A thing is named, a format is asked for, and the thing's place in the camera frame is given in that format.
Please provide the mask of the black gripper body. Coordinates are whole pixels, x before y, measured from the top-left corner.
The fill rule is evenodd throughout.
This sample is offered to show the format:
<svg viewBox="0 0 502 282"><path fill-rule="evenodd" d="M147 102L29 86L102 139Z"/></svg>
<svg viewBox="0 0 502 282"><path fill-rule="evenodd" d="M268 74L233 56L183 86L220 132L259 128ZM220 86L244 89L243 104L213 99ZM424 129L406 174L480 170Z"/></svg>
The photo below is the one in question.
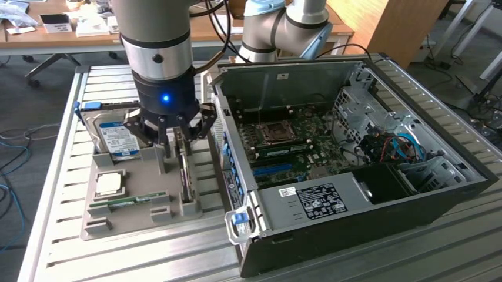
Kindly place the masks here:
<svg viewBox="0 0 502 282"><path fill-rule="evenodd" d="M147 80L132 71L141 114L148 121L161 116L177 121L177 115L192 120L199 113L195 97L195 69L188 69L179 77L167 80Z"/></svg>

